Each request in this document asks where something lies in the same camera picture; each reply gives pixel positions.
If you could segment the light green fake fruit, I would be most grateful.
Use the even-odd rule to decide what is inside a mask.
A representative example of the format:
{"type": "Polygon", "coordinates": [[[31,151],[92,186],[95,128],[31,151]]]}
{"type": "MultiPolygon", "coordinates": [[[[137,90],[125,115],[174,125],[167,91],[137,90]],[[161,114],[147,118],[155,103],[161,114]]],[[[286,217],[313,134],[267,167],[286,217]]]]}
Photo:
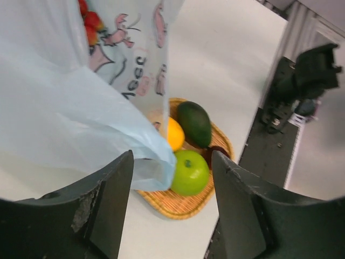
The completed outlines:
{"type": "Polygon", "coordinates": [[[181,196],[199,194],[208,184],[210,171],[205,159],[192,150],[175,153],[176,169],[170,189],[181,196]]]}

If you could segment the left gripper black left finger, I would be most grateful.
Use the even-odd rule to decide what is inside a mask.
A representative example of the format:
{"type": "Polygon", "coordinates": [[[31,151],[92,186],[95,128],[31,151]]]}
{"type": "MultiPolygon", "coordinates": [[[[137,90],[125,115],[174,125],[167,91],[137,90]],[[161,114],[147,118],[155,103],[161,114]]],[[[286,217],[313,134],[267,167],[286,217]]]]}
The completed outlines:
{"type": "Polygon", "coordinates": [[[1,258],[117,258],[133,169],[126,151],[39,199],[1,200],[1,258]]]}

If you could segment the yellow fake lemon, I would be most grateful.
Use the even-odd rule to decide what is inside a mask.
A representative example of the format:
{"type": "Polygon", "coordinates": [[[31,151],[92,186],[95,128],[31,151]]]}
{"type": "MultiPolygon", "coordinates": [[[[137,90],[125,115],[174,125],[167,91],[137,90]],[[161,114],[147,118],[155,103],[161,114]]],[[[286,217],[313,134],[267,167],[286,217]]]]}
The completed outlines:
{"type": "Polygon", "coordinates": [[[182,127],[172,117],[168,119],[167,141],[174,152],[181,149],[185,141],[185,134],[182,127]]]}

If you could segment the woven bamboo tray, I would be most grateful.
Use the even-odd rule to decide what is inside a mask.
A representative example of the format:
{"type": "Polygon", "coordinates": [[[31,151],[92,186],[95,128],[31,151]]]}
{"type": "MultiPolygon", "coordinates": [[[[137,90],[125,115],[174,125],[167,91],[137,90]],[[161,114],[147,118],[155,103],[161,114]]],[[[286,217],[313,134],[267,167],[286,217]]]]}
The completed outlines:
{"type": "MultiPolygon", "coordinates": [[[[211,133],[211,145],[224,148],[233,160],[235,158],[234,150],[227,136],[214,123],[211,123],[211,133]]],[[[199,194],[194,196],[181,196],[172,190],[158,192],[138,190],[137,193],[163,216],[173,220],[185,220],[195,216],[204,208],[213,197],[215,188],[212,172],[210,172],[208,184],[199,194]]]]}

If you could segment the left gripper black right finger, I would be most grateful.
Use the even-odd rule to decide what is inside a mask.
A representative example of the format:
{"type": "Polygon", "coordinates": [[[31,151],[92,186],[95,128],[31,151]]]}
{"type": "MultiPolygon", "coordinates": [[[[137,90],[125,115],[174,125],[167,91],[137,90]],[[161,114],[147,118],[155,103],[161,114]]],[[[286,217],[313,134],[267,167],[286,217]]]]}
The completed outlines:
{"type": "Polygon", "coordinates": [[[212,155],[219,221],[212,258],[344,258],[344,198],[322,201],[280,188],[212,155]]]}

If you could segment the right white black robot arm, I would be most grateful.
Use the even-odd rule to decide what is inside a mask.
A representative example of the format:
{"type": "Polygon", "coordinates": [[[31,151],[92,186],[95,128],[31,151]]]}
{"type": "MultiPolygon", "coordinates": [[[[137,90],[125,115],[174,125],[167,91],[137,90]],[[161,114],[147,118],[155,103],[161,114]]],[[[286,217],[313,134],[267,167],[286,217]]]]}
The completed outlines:
{"type": "Polygon", "coordinates": [[[334,50],[340,45],[327,43],[309,49],[293,62],[281,57],[263,105],[261,121],[269,134],[285,127],[295,110],[306,100],[316,100],[339,86],[342,66],[335,64],[334,50]]]}

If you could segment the blue plastic bag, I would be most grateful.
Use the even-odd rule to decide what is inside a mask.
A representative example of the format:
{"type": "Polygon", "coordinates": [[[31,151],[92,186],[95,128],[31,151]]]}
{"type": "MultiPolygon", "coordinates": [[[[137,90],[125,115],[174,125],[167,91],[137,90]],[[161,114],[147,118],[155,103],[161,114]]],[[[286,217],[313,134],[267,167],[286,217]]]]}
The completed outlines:
{"type": "Polygon", "coordinates": [[[93,173],[126,151],[132,189],[167,190],[169,25],[182,1],[1,1],[1,151],[93,173]]]}

